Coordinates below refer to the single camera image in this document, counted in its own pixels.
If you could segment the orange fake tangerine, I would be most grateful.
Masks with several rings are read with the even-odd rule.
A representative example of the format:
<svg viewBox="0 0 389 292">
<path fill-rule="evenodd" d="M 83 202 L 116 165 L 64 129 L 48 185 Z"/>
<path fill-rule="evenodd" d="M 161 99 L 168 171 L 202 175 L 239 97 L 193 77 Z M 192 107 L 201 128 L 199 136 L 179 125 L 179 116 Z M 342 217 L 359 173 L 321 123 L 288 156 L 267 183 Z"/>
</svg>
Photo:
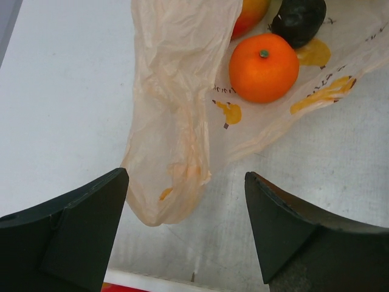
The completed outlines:
<svg viewBox="0 0 389 292">
<path fill-rule="evenodd" d="M 244 100 L 270 103 L 295 84 L 300 69 L 297 54 L 280 36 L 264 33 L 235 47 L 229 60 L 232 88 Z"/>
</svg>

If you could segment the red fake apple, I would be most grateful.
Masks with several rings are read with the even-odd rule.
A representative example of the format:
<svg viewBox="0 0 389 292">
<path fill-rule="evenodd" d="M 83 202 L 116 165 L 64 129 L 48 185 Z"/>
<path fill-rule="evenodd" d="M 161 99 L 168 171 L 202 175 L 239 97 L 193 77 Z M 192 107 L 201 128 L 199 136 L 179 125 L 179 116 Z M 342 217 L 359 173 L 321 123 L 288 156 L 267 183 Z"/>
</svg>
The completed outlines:
<svg viewBox="0 0 389 292">
<path fill-rule="evenodd" d="M 132 291 L 136 291 L 136 290 L 130 287 L 124 287 L 112 283 L 103 283 L 101 289 L 101 292 L 132 292 Z"/>
</svg>

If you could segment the red yellow fake mango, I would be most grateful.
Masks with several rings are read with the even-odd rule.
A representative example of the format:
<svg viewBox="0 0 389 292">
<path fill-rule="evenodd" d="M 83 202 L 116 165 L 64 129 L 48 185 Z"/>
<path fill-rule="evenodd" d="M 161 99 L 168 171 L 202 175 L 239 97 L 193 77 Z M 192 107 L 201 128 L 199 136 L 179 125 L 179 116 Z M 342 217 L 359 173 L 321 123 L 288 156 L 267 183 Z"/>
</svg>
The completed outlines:
<svg viewBox="0 0 389 292">
<path fill-rule="evenodd" d="M 231 40 L 250 32 L 266 15 L 271 0 L 243 0 L 241 13 L 233 28 Z"/>
</svg>

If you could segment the dark brown fake avocado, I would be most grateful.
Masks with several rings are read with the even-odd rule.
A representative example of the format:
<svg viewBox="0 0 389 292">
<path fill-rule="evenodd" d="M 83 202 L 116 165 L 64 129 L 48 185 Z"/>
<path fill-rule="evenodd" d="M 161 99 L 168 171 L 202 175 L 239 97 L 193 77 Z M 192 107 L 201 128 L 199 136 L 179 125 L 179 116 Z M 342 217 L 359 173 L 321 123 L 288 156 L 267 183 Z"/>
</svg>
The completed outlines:
<svg viewBox="0 0 389 292">
<path fill-rule="evenodd" d="M 282 37 L 293 49 L 308 44 L 326 16 L 324 0 L 283 0 L 273 18 L 271 32 Z"/>
</svg>

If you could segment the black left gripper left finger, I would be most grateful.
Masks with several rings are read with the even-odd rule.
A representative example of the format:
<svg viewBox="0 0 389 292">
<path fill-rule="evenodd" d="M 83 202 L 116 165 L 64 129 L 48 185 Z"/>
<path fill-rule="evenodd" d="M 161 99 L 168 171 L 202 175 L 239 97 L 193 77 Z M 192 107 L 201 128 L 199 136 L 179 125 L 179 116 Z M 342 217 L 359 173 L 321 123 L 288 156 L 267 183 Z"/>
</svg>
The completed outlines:
<svg viewBox="0 0 389 292">
<path fill-rule="evenodd" d="M 1 217 L 1 291 L 100 291 L 128 183 L 116 168 Z"/>
</svg>

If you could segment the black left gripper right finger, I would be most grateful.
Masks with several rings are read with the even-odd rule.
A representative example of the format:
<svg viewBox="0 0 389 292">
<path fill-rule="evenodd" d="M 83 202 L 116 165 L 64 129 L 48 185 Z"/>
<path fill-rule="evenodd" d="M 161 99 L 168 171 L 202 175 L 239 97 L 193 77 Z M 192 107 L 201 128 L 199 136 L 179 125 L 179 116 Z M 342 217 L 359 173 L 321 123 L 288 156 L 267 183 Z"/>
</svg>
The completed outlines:
<svg viewBox="0 0 389 292">
<path fill-rule="evenodd" d="M 387 291 L 388 229 L 294 196 L 255 172 L 244 190 L 262 279 L 271 291 Z"/>
</svg>

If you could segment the translucent orange plastic bag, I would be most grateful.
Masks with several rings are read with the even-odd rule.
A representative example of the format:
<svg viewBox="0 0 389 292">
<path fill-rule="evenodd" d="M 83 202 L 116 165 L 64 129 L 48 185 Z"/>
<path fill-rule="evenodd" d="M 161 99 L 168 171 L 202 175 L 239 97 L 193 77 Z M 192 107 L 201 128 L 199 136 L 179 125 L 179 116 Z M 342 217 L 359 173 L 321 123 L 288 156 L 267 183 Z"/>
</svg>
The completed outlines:
<svg viewBox="0 0 389 292">
<path fill-rule="evenodd" d="M 346 96 L 388 63 L 388 2 L 328 1 L 298 50 L 296 84 L 280 100 L 242 100 L 228 77 L 241 1 L 133 1 L 134 111 L 122 166 L 127 202 L 147 226 L 176 224 L 212 173 L 277 140 L 306 113 Z"/>
</svg>

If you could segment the white perforated plastic basket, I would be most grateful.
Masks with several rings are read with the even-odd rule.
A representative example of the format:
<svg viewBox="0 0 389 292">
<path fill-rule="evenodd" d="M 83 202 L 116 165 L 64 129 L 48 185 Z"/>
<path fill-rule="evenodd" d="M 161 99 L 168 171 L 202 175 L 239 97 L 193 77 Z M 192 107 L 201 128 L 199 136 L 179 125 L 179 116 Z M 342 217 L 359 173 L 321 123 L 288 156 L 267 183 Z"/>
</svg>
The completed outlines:
<svg viewBox="0 0 389 292">
<path fill-rule="evenodd" d="M 126 291 L 269 291 L 262 280 L 236 276 L 226 269 L 198 269 L 185 279 L 179 276 L 138 273 L 108 269 L 105 285 L 121 286 Z"/>
</svg>

